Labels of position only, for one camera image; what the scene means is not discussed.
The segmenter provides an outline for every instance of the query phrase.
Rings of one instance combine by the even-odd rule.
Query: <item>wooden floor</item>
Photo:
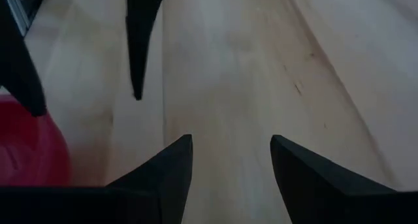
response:
[[[104,185],[183,134],[184,223],[290,223],[269,152],[283,135],[391,185],[351,99],[289,0],[165,0],[144,100],[128,78],[124,0],[45,0],[26,42],[71,152]]]

